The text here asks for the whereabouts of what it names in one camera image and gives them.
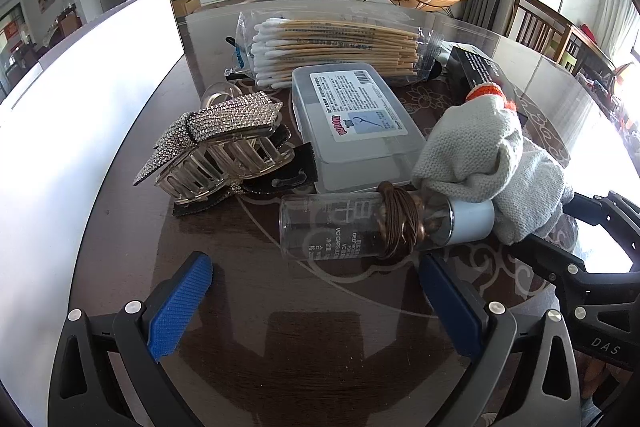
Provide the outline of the rhinestone silver hair claw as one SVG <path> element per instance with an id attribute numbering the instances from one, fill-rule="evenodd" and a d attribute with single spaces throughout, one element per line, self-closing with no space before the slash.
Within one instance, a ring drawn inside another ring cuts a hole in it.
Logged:
<path id="1" fill-rule="evenodd" d="M 158 138 L 134 185 L 152 178 L 185 206 L 288 165 L 294 147 L 282 106 L 254 92 L 182 114 Z"/>

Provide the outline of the wooden dining chair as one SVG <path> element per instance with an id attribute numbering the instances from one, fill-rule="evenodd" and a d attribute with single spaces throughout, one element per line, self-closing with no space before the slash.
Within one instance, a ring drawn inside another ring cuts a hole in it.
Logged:
<path id="1" fill-rule="evenodd" d="M 539 0 L 514 0 L 503 35 L 559 63 L 572 28 L 572 22 Z"/>

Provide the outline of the black cardboard box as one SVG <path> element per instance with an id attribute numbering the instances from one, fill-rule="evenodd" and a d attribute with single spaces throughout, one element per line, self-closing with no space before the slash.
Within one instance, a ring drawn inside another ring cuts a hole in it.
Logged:
<path id="1" fill-rule="evenodd" d="M 501 67 L 472 46 L 455 44 L 446 64 L 446 79 L 454 106 L 461 105 L 474 88 L 495 83 L 509 102 L 518 103 L 513 84 Z"/>

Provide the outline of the clear plastic box with label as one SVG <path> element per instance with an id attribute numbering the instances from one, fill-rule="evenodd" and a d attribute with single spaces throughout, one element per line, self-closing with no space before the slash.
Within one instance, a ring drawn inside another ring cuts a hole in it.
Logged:
<path id="1" fill-rule="evenodd" d="M 424 135 L 371 65 L 299 67 L 291 91 L 297 129 L 314 151 L 318 193 L 410 182 Z"/>

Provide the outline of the bag of cotton swabs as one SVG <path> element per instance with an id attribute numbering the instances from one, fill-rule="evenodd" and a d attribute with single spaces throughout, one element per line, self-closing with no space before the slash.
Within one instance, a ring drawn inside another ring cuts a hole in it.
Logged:
<path id="1" fill-rule="evenodd" d="M 406 20 L 366 13 L 245 10 L 234 47 L 239 73 L 259 90 L 292 84 L 296 68 L 366 63 L 392 86 L 431 80 L 444 70 L 438 32 Z"/>

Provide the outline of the grey knit glove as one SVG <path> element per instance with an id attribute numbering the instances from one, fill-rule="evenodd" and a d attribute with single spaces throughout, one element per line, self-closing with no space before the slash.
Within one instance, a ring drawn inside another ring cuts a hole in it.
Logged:
<path id="1" fill-rule="evenodd" d="M 428 135 L 411 183 L 465 202 L 489 200 L 494 233 L 506 245 L 547 237 L 574 197 L 564 169 L 523 134 L 515 104 L 482 83 L 449 107 Z"/>

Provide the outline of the black mesh hair bow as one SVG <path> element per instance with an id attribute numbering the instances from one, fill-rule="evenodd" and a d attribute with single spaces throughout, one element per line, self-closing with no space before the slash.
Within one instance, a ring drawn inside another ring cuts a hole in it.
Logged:
<path id="1" fill-rule="evenodd" d="M 193 215 L 232 195 L 270 199 L 317 182 L 312 145 L 294 146 L 290 138 L 281 124 L 268 136 L 199 148 L 164 178 L 176 192 L 172 214 Z"/>

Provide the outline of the clear bottle with white cap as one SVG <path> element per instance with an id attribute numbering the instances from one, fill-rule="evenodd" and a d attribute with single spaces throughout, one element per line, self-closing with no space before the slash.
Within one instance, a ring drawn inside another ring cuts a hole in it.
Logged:
<path id="1" fill-rule="evenodd" d="M 393 202 L 378 192 L 288 196 L 280 204 L 280 249 L 288 260 L 396 262 L 415 251 L 479 241 L 494 223 L 489 200 L 433 192 L 409 191 Z"/>

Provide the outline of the cardboard box on floor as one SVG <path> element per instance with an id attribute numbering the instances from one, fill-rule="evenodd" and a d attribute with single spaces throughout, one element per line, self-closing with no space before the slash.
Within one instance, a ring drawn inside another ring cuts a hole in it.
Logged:
<path id="1" fill-rule="evenodd" d="M 171 5 L 175 17 L 186 17 L 201 7 L 201 0 L 175 0 Z"/>

